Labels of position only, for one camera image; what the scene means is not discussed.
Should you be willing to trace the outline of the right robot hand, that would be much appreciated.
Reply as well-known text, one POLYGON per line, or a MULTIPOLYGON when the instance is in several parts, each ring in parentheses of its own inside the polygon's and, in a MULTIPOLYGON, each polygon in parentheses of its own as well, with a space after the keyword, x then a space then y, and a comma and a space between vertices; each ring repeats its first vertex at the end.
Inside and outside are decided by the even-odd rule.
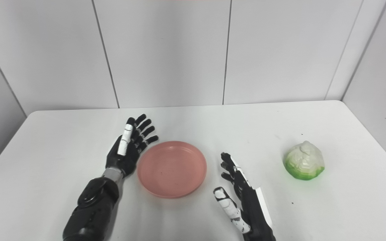
POLYGON ((230 154, 222 152, 220 157, 220 165, 225 169, 221 177, 233 185, 240 205, 237 205, 222 186, 213 190, 216 201, 230 222, 242 233, 245 241, 275 241, 273 224, 261 188, 254 189, 249 184, 242 168, 230 154))

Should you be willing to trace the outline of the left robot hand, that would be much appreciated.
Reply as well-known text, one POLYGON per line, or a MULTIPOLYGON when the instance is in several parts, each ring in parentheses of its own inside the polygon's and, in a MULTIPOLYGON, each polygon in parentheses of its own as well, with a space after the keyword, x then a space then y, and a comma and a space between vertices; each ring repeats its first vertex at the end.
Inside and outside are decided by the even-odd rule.
POLYGON ((117 169, 122 177, 131 175, 137 167, 141 153, 159 140, 157 135, 149 136, 154 130, 155 127, 146 114, 138 118, 128 118, 124 133, 116 139, 107 154, 105 168, 117 169))

